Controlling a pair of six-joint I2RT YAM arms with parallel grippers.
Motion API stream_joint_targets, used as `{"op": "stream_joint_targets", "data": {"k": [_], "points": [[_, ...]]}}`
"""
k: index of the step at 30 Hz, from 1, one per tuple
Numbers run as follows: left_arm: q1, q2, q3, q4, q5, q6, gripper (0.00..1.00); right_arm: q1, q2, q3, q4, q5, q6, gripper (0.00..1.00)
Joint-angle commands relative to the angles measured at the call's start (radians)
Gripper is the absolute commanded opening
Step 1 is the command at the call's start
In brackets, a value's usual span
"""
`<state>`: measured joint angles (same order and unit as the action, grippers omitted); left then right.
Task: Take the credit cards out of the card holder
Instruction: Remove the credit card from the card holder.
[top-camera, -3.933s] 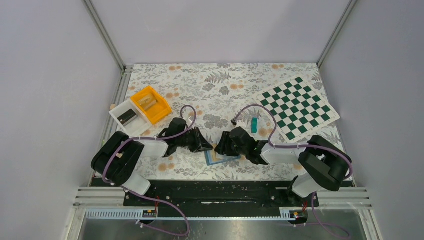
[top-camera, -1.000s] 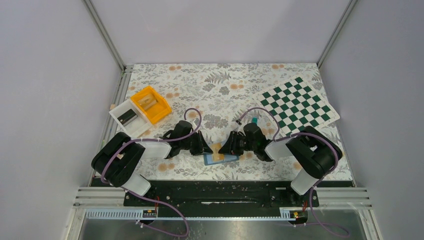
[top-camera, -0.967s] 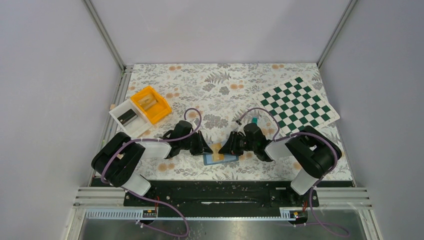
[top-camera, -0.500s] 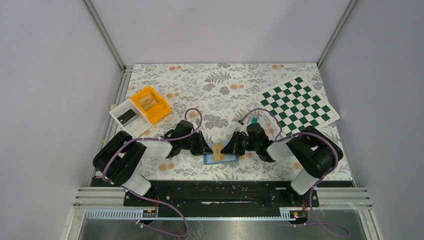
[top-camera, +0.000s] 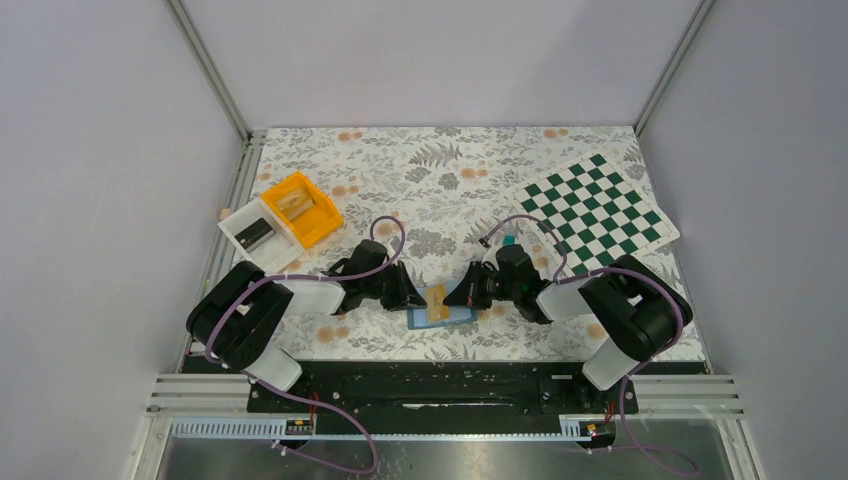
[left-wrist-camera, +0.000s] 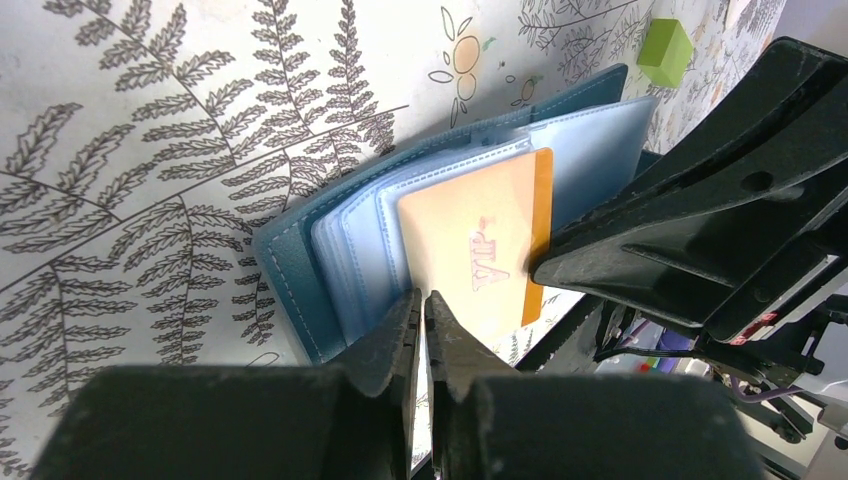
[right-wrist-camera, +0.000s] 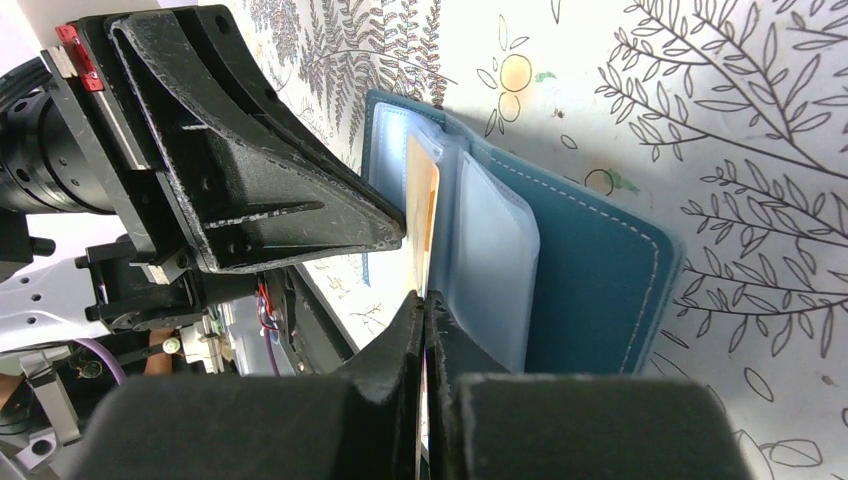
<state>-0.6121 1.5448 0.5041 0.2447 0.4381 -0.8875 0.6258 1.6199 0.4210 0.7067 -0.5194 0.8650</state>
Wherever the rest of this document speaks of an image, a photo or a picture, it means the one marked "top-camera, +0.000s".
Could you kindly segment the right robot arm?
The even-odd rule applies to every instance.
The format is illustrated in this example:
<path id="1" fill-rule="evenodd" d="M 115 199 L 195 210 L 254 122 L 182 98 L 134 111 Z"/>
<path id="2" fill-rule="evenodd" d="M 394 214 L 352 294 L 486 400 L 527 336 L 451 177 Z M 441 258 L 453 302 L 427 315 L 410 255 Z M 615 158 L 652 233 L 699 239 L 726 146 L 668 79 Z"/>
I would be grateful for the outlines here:
<path id="1" fill-rule="evenodd" d="M 689 303 L 629 254 L 607 267 L 554 281 L 541 276 L 521 246 L 502 246 L 492 261 L 471 262 L 442 303 L 483 311 L 495 301 L 512 303 L 536 324 L 593 315 L 607 338 L 583 364 L 582 375 L 599 391 L 670 348 L 693 319 Z"/>

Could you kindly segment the blue card holder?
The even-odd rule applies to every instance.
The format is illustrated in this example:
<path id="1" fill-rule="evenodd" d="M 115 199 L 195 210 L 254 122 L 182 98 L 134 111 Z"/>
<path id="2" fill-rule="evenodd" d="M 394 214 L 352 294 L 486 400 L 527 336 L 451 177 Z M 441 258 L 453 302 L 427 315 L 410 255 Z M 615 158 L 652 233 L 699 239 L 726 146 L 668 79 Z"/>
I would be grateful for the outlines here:
<path id="1" fill-rule="evenodd" d="M 424 309 L 407 312 L 408 329 L 424 330 L 476 322 L 478 320 L 476 310 L 468 307 L 445 306 L 443 303 L 446 296 L 458 285 L 458 280 L 451 280 L 438 285 L 418 287 L 417 292 L 425 299 L 427 305 Z"/>

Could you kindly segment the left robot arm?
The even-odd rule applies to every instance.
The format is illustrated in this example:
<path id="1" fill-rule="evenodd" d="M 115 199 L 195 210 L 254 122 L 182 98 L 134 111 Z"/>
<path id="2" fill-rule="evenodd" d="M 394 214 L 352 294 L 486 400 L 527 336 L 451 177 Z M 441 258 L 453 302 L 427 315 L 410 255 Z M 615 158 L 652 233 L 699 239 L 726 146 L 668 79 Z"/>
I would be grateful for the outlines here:
<path id="1" fill-rule="evenodd" d="M 272 280 L 241 261 L 190 312 L 186 329 L 210 357 L 287 392 L 303 369 L 272 344 L 286 315 L 340 315 L 376 300 L 389 312 L 424 309 L 404 263 L 382 244 L 365 239 L 320 276 Z"/>

